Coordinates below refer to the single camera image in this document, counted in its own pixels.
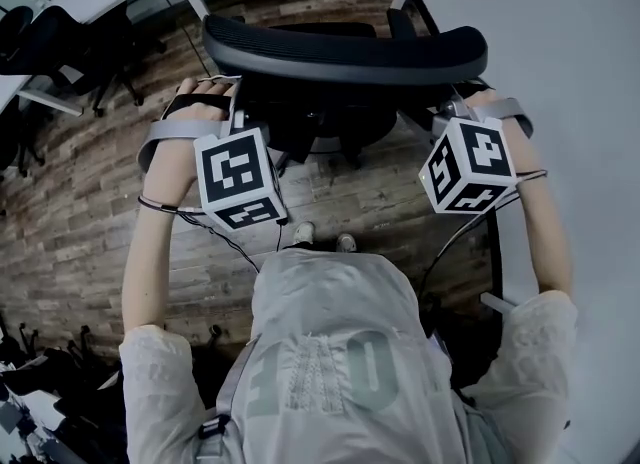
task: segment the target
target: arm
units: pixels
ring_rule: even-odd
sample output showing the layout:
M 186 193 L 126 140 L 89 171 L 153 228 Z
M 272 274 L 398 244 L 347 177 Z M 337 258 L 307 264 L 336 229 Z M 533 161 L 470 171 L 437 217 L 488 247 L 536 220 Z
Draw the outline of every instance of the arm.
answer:
M 467 99 L 479 106 L 497 99 L 495 91 L 477 93 Z M 517 173 L 542 169 L 535 148 L 514 118 L 505 119 L 503 131 Z M 571 258 L 569 245 L 556 210 L 546 177 L 518 185 L 522 200 L 529 250 L 539 291 L 560 290 L 571 294 Z
M 233 88 L 221 84 L 185 80 L 178 94 L 224 94 Z M 222 120 L 218 108 L 195 103 L 177 110 L 168 119 Z M 144 181 L 142 195 L 158 203 L 179 206 L 197 177 L 193 141 L 165 140 L 158 144 Z M 125 332 L 142 325 L 162 327 L 169 294 L 169 247 L 174 215 L 141 207 L 129 249 L 122 287 Z
M 178 94 L 222 94 L 224 86 L 185 80 Z M 222 112 L 194 104 L 172 119 L 218 119 Z M 193 142 L 161 142 L 145 178 L 143 195 L 179 206 L 196 178 Z M 192 463 L 197 432 L 206 413 L 192 373 L 186 339 L 162 329 L 169 285 L 169 247 L 174 216 L 141 207 L 122 288 L 125 339 L 120 346 L 127 418 L 127 454 L 132 464 Z
M 485 91 L 468 101 L 482 103 L 495 96 Z M 506 119 L 503 131 L 516 172 L 542 168 L 515 119 Z M 477 384 L 463 391 L 476 400 L 480 411 L 491 414 L 515 462 L 539 464 L 549 460 L 568 419 L 577 310 L 564 294 L 571 291 L 571 263 L 547 179 L 529 180 L 517 188 L 542 295 L 505 317 L 497 358 Z

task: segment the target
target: black mesh backrest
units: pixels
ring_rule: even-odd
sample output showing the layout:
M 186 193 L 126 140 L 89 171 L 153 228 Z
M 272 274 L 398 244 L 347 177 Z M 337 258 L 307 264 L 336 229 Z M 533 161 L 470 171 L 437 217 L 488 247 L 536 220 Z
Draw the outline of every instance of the black mesh backrest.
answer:
M 223 69 L 312 81 L 438 85 L 479 76 L 482 34 L 462 27 L 417 39 L 373 39 L 251 27 L 220 16 L 204 21 L 204 44 Z
M 3 75 L 47 75 L 87 42 L 85 26 L 58 6 L 45 9 L 20 35 L 18 47 L 0 63 Z
M 0 138 L 0 171 L 9 167 L 18 154 L 18 137 L 21 127 L 20 101 L 15 96 L 0 112 L 0 135 L 2 135 Z
M 13 53 L 18 37 L 29 26 L 33 19 L 30 7 L 22 6 L 11 9 L 0 20 L 0 56 Z

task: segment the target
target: hand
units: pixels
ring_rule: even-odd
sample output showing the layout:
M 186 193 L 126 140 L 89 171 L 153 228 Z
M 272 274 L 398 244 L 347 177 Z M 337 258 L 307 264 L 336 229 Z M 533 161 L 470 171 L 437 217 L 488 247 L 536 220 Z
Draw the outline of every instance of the hand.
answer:
M 477 92 L 473 96 L 470 96 L 465 100 L 465 103 L 468 107 L 473 108 L 481 107 L 500 99 L 502 98 L 496 94 L 496 91 L 487 89 L 486 91 Z M 509 154 L 511 155 L 511 161 L 513 162 L 516 173 L 542 169 L 536 149 L 514 117 L 508 117 L 502 120 L 502 131 L 507 140 Z
M 198 83 L 193 78 L 182 82 L 177 94 L 222 94 L 232 96 L 235 85 Z M 171 113 L 167 119 L 200 119 L 223 121 L 227 113 L 204 103 L 193 105 Z M 179 206 L 196 180 L 196 156 L 192 139 L 167 139 L 158 144 L 149 171 L 144 180 L 142 195 L 158 203 Z

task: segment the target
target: sleeve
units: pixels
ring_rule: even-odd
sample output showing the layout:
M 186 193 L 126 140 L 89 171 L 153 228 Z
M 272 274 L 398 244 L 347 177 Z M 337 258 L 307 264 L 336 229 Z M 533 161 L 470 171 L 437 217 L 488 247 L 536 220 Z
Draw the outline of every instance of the sleeve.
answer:
M 488 414 L 515 462 L 546 462 L 568 420 L 577 310 L 559 291 L 537 295 L 508 316 L 498 357 L 463 390 Z
M 120 357 L 131 464 L 192 464 L 205 409 L 187 340 L 138 327 L 125 336 Z

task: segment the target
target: person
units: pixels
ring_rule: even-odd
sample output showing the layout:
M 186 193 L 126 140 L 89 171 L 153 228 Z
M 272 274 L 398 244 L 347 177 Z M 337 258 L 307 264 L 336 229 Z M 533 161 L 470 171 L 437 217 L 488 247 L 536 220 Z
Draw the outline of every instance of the person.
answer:
M 185 80 L 178 94 L 226 94 Z M 473 95 L 469 106 L 497 99 Z M 196 103 L 173 119 L 223 119 Z M 515 120 L 504 121 L 518 172 L 541 169 Z M 158 145 L 143 196 L 179 206 L 196 179 L 193 145 Z M 163 330 L 174 216 L 141 207 L 123 285 L 120 347 L 128 455 L 136 463 L 539 463 L 567 422 L 576 309 L 568 245 L 544 177 L 522 182 L 540 295 L 507 316 L 480 381 L 451 391 L 451 364 L 424 335 L 415 293 L 384 257 L 310 250 L 303 225 L 269 257 L 252 300 L 252 340 L 205 412 L 187 341 Z M 354 250 L 352 238 L 342 250 Z

